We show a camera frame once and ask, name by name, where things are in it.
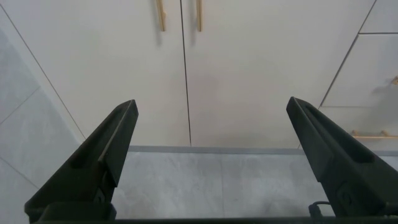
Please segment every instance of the cabinet door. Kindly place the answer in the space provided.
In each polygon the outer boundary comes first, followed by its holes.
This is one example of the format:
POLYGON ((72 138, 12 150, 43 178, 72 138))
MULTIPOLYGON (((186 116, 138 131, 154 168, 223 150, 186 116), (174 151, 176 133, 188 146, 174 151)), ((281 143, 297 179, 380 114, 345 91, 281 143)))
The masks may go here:
POLYGON ((0 2, 85 137, 135 99, 133 144, 190 145, 180 1, 0 2))
POLYGON ((298 147, 285 107, 319 106, 374 0, 182 1, 192 146, 298 147))
POLYGON ((358 35, 322 106, 396 104, 397 60, 397 34, 358 35))

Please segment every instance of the gray tile floor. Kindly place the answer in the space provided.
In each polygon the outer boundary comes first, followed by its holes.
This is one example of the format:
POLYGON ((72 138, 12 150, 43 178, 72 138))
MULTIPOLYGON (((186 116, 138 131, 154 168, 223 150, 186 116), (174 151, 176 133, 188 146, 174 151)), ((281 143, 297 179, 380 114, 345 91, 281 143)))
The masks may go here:
POLYGON ((305 156, 129 152, 113 204, 118 218, 288 217, 318 200, 305 156))

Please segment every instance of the white drawer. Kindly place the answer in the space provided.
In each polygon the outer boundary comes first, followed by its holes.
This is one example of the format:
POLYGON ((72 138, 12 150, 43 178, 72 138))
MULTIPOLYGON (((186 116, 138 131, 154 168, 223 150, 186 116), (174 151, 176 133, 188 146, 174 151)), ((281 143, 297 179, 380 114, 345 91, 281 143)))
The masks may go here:
MULTIPOLYGON (((377 136, 387 131, 398 135, 397 109, 394 108, 324 108, 320 111, 348 133, 357 130, 360 136, 377 136)), ((372 151, 398 151, 398 139, 358 139, 372 151)))
POLYGON ((361 34, 322 106, 378 106, 396 103, 398 34, 361 34))
POLYGON ((398 32, 398 1, 377 0, 361 33, 398 32))

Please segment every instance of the white cabinet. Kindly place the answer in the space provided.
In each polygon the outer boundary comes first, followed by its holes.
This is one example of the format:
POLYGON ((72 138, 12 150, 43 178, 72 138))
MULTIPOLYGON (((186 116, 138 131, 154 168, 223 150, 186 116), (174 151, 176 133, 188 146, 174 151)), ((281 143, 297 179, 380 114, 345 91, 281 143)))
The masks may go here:
POLYGON ((398 96, 398 85, 393 84, 398 76, 397 59, 397 34, 359 35, 323 106, 395 103, 391 96, 398 96))
POLYGON ((398 1, 377 0, 361 33, 392 33, 398 32, 398 1))
POLYGON ((299 145, 289 98, 320 106, 374 4, 203 0, 199 32, 163 0, 161 32, 156 2, 0 0, 84 136, 136 99, 135 145, 260 148, 299 145))
POLYGON ((192 146, 298 147, 285 107, 320 106, 373 0, 182 1, 192 146))
POLYGON ((348 133, 352 134, 353 130, 357 130, 358 136, 362 137, 358 140, 370 150, 398 150, 398 139, 369 138, 383 136, 382 131, 391 136, 398 135, 398 104, 385 104, 373 108, 321 107, 320 111, 348 133))
POLYGON ((87 137, 135 99, 132 143, 189 146, 181 8, 155 1, 1 0, 77 126, 87 137))

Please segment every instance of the gold cabinet handle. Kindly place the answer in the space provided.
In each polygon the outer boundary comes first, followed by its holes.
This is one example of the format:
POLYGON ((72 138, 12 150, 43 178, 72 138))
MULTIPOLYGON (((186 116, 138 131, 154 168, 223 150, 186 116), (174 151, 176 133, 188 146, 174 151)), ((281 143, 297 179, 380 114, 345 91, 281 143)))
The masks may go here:
POLYGON ((380 132, 380 135, 370 135, 370 136, 362 136, 358 133, 357 130, 353 130, 353 137, 356 139, 398 139, 398 136, 391 136, 385 130, 380 132))
POLYGON ((392 82, 391 82, 393 85, 398 85, 398 76, 396 76, 393 80, 392 80, 392 82))
POLYGON ((201 0, 197 0, 197 22, 198 22, 198 31, 201 32, 202 27, 203 27, 201 0))
POLYGON ((162 32, 164 32, 164 31, 166 31, 166 27, 165 27, 166 13, 163 11, 162 0, 156 0, 156 6, 157 6, 157 14, 159 16, 160 30, 162 32))

